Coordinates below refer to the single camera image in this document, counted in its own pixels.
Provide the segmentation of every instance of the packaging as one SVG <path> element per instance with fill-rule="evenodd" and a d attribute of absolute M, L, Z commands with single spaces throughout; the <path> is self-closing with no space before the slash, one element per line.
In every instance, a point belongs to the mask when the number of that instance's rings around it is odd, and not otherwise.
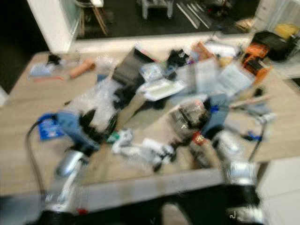
<path fill-rule="evenodd" d="M 185 87 L 186 84 L 181 80 L 160 79 L 141 85 L 137 92 L 143 93 L 147 100 L 158 101 L 182 91 Z"/>
<path fill-rule="evenodd" d="M 89 91 L 72 100 L 65 107 L 65 110 L 86 114 L 90 110 L 96 109 L 90 125 L 94 126 L 98 132 L 101 132 L 105 130 L 110 118 L 116 113 L 113 102 L 118 100 L 118 97 L 114 95 L 114 92 L 120 87 L 121 84 L 118 82 L 106 78 Z"/>
<path fill-rule="evenodd" d="M 219 55 L 220 57 L 237 57 L 240 53 L 240 47 L 238 45 L 229 45 L 226 43 L 217 42 L 214 40 L 208 40 L 204 43 L 205 48 Z"/>
<path fill-rule="evenodd" d="M 215 58 L 195 63 L 195 79 L 197 93 L 210 93 L 216 90 L 220 67 Z"/>
<path fill-rule="evenodd" d="M 243 70 L 239 63 L 232 62 L 218 75 L 215 90 L 233 99 L 242 90 L 249 88 L 254 81 L 255 77 L 252 74 Z"/>
<path fill-rule="evenodd" d="M 214 57 L 214 54 L 212 54 L 200 41 L 192 46 L 191 57 L 197 62 L 212 58 Z"/>
<path fill-rule="evenodd" d="M 118 65 L 119 60 L 112 58 L 106 54 L 97 56 L 96 71 L 101 75 L 110 75 L 115 67 Z"/>
<path fill-rule="evenodd" d="M 149 138 L 145 138 L 143 140 L 142 146 L 155 151 L 162 158 L 162 163 L 164 164 L 168 164 L 173 161 L 176 155 L 176 152 L 171 145 L 162 144 Z"/>
<path fill-rule="evenodd" d="M 134 134 L 131 129 L 123 129 L 119 132 L 119 139 L 113 144 L 112 152 L 121 154 L 132 165 L 147 167 L 151 165 L 153 170 L 158 170 L 163 161 L 162 158 L 149 147 L 132 143 Z"/>
<path fill-rule="evenodd" d="M 152 82 L 164 77 L 164 70 L 159 63 L 147 63 L 140 68 L 140 74 L 146 82 Z"/>

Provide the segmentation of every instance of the wire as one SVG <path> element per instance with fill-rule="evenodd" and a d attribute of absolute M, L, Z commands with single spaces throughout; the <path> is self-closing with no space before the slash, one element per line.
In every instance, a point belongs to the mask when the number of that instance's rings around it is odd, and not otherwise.
<path fill-rule="evenodd" d="M 37 164 L 37 161 L 34 157 L 34 154 L 32 152 L 32 149 L 31 149 L 31 144 L 30 144 L 30 135 L 33 131 L 33 129 L 39 125 L 40 123 L 42 123 L 43 121 L 45 120 L 48 120 L 48 119 L 52 119 L 52 118 L 45 118 L 43 120 L 37 120 L 29 129 L 29 131 L 27 132 L 26 134 L 26 137 L 25 137 L 25 147 L 26 147 L 26 150 L 28 151 L 28 155 L 29 155 L 29 158 L 30 158 L 30 164 L 31 164 L 31 167 L 32 167 L 32 170 L 34 172 L 34 176 L 35 176 L 35 179 L 36 179 L 36 182 L 38 184 L 38 189 L 39 189 L 39 193 L 40 193 L 40 202 L 43 203 L 44 202 L 44 199 L 45 199 L 45 196 L 46 196 L 46 190 L 45 190 L 45 185 L 44 185 L 44 182 L 43 182 L 43 179 L 42 179 L 42 175 L 41 175 L 41 171 L 38 167 L 38 164 Z"/>
<path fill-rule="evenodd" d="M 251 155 L 249 157 L 249 162 L 251 162 L 253 160 L 253 158 L 255 156 L 255 153 L 257 152 L 257 150 L 258 150 L 258 148 L 259 148 L 259 146 L 260 146 L 260 144 L 261 144 L 261 142 L 263 140 L 263 135 L 264 135 L 264 132 L 266 130 L 266 127 L 267 127 L 267 122 L 264 122 L 264 124 L 262 125 L 262 132 L 260 134 L 261 138 L 257 141 L 254 149 L 252 150 L 252 153 L 251 153 Z"/>

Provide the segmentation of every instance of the plastic wrap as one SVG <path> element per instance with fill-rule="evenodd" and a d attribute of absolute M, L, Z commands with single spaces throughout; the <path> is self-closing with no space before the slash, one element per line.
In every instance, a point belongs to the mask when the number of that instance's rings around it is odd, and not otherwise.
<path fill-rule="evenodd" d="M 196 91 L 210 93 L 215 90 L 220 68 L 215 58 L 210 58 L 195 64 Z"/>
<path fill-rule="evenodd" d="M 119 60 L 116 60 L 108 55 L 99 55 L 96 60 L 96 71 L 102 75 L 109 75 L 118 65 Z"/>
<path fill-rule="evenodd" d="M 226 93 L 229 99 L 251 86 L 255 78 L 248 71 L 243 70 L 239 63 L 230 63 L 217 76 L 216 91 Z"/>
<path fill-rule="evenodd" d="M 169 164 L 175 156 L 174 148 L 168 144 L 162 144 L 155 140 L 145 138 L 142 146 L 154 150 L 163 159 L 163 164 Z"/>
<path fill-rule="evenodd" d="M 158 101 L 182 91 L 186 87 L 185 82 L 160 79 L 155 82 L 145 83 L 139 87 L 137 92 L 144 94 L 149 101 Z"/>
<path fill-rule="evenodd" d="M 156 62 L 147 63 L 140 68 L 140 74 L 146 82 L 152 82 L 164 77 L 164 69 Z"/>
<path fill-rule="evenodd" d="M 160 155 L 152 148 L 132 143 L 133 132 L 131 129 L 124 129 L 119 132 L 120 138 L 113 144 L 112 152 L 126 157 L 127 162 L 138 167 L 151 165 L 153 170 L 158 170 L 163 161 Z"/>
<path fill-rule="evenodd" d="M 97 131 L 103 131 L 109 119 L 116 113 L 113 102 L 118 100 L 118 97 L 114 95 L 114 92 L 120 87 L 121 84 L 106 78 L 71 101 L 65 110 L 86 114 L 95 109 L 96 112 L 90 125 L 94 126 Z"/>

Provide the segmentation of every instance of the bubble wrap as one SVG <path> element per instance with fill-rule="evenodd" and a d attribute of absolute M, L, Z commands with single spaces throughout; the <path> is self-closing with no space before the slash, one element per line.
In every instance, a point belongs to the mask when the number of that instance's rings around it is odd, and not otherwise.
<path fill-rule="evenodd" d="M 109 75 L 118 65 L 119 60 L 109 57 L 108 55 L 99 55 L 96 58 L 95 63 L 97 65 L 97 73 L 102 75 Z"/>
<path fill-rule="evenodd" d="M 117 100 L 118 97 L 114 95 L 114 92 L 120 87 L 121 84 L 106 78 L 97 83 L 89 91 L 76 97 L 66 106 L 65 110 L 86 114 L 88 111 L 96 109 L 90 125 L 101 132 L 107 127 L 108 121 L 112 115 L 116 113 L 113 102 L 114 100 Z"/>

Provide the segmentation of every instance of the stool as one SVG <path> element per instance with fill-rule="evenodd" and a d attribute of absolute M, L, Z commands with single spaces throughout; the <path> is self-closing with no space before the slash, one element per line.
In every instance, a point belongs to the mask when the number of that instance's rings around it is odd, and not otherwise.
<path fill-rule="evenodd" d="M 168 18 L 173 16 L 174 0 L 142 0 L 142 16 L 145 20 L 148 19 L 149 8 L 167 8 Z"/>
<path fill-rule="evenodd" d="M 84 36 L 84 8 L 92 8 L 101 30 L 106 36 L 107 28 L 99 11 L 99 8 L 103 10 L 104 0 L 74 0 L 74 3 L 80 8 L 80 35 Z"/>

